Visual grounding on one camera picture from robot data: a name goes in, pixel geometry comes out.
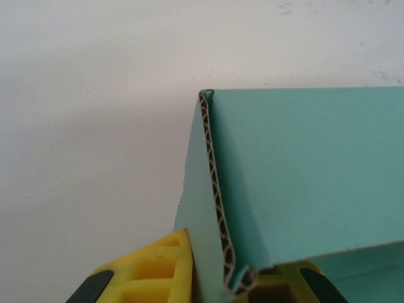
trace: folded cardboard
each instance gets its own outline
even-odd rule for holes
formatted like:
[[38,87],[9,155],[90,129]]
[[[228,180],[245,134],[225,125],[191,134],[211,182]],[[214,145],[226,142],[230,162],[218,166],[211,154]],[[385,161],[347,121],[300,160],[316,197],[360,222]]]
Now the folded cardboard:
[[312,259],[348,301],[380,302],[380,273],[404,302],[403,155],[404,88],[200,92],[175,228],[203,300]]

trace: white wall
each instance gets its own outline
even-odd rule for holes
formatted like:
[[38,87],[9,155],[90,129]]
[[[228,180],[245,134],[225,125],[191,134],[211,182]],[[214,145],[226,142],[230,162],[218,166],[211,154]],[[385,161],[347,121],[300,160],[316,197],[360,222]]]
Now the white wall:
[[0,0],[0,301],[64,302],[172,230],[198,90],[404,83],[403,12]]

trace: corrugated cardboard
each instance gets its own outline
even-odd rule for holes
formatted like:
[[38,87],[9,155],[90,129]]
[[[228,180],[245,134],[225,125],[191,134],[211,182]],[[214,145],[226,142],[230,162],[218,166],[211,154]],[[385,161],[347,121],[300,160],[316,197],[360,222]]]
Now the corrugated cardboard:
[[[403,151],[403,88],[202,91],[175,228],[203,300],[309,258],[349,300],[377,279],[360,276],[404,265]],[[343,260],[355,271],[337,274]]]

